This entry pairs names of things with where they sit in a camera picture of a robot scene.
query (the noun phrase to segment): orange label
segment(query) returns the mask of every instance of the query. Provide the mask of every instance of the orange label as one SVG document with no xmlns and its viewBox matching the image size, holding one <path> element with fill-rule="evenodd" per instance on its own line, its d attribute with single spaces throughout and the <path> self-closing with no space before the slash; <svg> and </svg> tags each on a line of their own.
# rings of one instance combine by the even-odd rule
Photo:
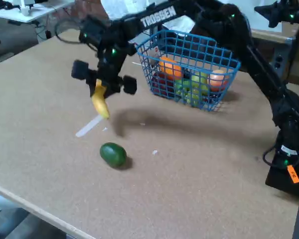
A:
<svg viewBox="0 0 299 239">
<path fill-rule="evenodd" d="M 296 171 L 292 165 L 287 166 L 288 173 L 290 174 L 291 179 L 294 183 L 299 183 L 298 175 L 296 174 Z"/>
</svg>

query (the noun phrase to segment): white mark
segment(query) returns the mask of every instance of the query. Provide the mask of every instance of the white mark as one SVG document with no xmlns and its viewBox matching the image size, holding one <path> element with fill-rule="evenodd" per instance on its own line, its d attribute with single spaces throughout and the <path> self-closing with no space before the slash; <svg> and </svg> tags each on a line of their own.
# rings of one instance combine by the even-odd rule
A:
<svg viewBox="0 0 299 239">
<path fill-rule="evenodd" d="M 133 63 L 133 64 L 136 64 L 136 65 L 140 65 L 140 66 L 142 65 L 142 64 L 140 64 L 140 63 L 136 63 L 136 62 L 133 62 L 133 61 L 132 61 L 132 63 Z"/>
<path fill-rule="evenodd" d="M 84 136 L 88 131 L 90 131 L 94 126 L 96 126 L 99 122 L 101 122 L 101 120 L 103 119 L 103 117 L 101 115 L 96 116 L 94 119 L 92 119 L 86 126 L 84 126 L 83 128 L 81 128 L 76 134 L 75 136 L 82 137 Z"/>
</svg>

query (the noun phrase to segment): red apple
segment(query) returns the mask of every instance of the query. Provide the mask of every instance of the red apple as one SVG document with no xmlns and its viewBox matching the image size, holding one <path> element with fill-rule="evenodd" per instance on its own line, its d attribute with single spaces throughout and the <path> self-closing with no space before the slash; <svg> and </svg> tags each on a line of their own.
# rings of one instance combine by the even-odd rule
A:
<svg viewBox="0 0 299 239">
<path fill-rule="evenodd" d="M 174 83 L 167 79 L 167 76 L 162 72 L 154 73 L 151 81 L 151 90 L 154 94 L 174 97 Z"/>
</svg>

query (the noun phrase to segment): banana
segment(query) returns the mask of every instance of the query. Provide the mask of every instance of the banana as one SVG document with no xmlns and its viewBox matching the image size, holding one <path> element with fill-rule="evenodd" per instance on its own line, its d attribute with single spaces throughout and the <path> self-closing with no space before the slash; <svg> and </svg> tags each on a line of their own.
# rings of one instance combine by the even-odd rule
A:
<svg viewBox="0 0 299 239">
<path fill-rule="evenodd" d="M 108 119 L 110 117 L 110 112 L 108 106 L 105 103 L 104 93 L 106 91 L 106 87 L 102 86 L 102 81 L 97 80 L 95 85 L 95 92 L 92 95 L 92 103 L 96 111 L 104 118 Z"/>
</svg>

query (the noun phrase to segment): basket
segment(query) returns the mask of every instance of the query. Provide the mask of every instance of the basket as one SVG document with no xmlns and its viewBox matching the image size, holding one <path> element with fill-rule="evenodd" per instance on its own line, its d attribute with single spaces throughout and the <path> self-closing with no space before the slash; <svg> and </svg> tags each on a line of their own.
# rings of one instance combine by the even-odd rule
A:
<svg viewBox="0 0 299 239">
<path fill-rule="evenodd" d="M 137 46 L 154 95 L 214 111 L 235 79 L 240 62 L 208 37 L 161 30 Z"/>
</svg>

